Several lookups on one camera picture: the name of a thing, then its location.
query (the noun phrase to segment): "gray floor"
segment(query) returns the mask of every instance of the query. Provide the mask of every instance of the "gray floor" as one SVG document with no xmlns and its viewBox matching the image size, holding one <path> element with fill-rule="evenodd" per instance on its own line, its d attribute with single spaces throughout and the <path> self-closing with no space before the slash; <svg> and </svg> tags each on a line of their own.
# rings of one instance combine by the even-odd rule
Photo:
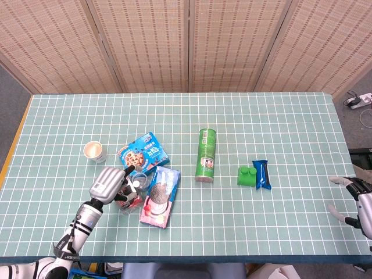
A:
<svg viewBox="0 0 372 279">
<path fill-rule="evenodd" d="M 369 73 L 354 90 L 372 91 L 372 72 Z M 13 137 L 30 98 L 29 93 L 0 67 L 0 167 L 8 154 Z M 372 129 L 363 129 L 359 123 L 359 114 L 363 109 L 350 111 L 342 105 L 343 98 L 336 103 L 336 109 L 344 130 L 349 148 L 372 148 Z M 372 270 L 362 273 L 351 264 L 295 264 L 301 279 L 367 279 L 372 278 Z"/>
</svg>

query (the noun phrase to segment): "pringles can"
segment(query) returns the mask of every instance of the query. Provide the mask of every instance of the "pringles can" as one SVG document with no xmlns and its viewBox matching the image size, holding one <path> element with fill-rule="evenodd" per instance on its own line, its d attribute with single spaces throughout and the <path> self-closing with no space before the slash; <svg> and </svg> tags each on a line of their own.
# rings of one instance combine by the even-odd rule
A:
<svg viewBox="0 0 372 279">
<path fill-rule="evenodd" d="M 201 129 L 199 132 L 198 161 L 195 181 L 213 182 L 214 154 L 216 151 L 216 131 Z"/>
</svg>

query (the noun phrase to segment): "table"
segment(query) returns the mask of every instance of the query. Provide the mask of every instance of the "table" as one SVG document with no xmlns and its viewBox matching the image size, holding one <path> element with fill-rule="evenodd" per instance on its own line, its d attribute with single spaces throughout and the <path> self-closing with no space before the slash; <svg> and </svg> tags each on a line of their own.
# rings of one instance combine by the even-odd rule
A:
<svg viewBox="0 0 372 279">
<path fill-rule="evenodd" d="M 198 132 L 217 131 L 213 184 L 194 181 Z M 117 150 L 153 131 L 181 182 L 168 227 L 116 204 L 81 251 L 111 262 L 366 262 L 369 242 L 326 204 L 356 206 L 330 175 L 353 176 L 331 97 L 322 92 L 34 95 L 0 190 L 0 261 L 52 255 L 88 189 Z M 97 140 L 108 159 L 83 146 Z M 238 166 L 269 161 L 273 189 L 237 185 Z"/>
</svg>

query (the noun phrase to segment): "paper cup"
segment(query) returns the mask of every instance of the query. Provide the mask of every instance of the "paper cup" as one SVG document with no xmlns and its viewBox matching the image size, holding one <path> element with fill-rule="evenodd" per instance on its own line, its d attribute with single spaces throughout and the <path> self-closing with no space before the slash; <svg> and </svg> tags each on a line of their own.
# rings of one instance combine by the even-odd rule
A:
<svg viewBox="0 0 372 279">
<path fill-rule="evenodd" d="M 107 153 L 98 141 L 90 141 L 84 146 L 84 155 L 96 163 L 102 163 L 106 160 Z"/>
</svg>

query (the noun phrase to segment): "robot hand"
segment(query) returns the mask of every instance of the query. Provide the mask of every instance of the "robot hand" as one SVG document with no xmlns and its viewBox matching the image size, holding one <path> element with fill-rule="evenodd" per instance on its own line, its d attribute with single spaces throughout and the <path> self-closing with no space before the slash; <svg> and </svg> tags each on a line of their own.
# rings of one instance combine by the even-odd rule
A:
<svg viewBox="0 0 372 279">
<path fill-rule="evenodd" d="M 102 216 L 103 205 L 117 198 L 126 177 L 134 170 L 105 167 L 89 190 L 91 200 L 78 209 L 74 220 L 64 232 L 53 252 L 56 259 L 46 257 L 30 264 L 0 267 L 0 278 L 8 279 L 67 279 L 73 262 L 79 260 L 79 251 Z"/>
<path fill-rule="evenodd" d="M 330 213 L 339 221 L 361 229 L 367 238 L 372 239 L 372 185 L 356 177 L 331 176 L 329 179 L 333 183 L 346 186 L 346 189 L 353 196 L 358 210 L 356 219 L 345 217 L 333 205 L 328 205 Z"/>
</svg>

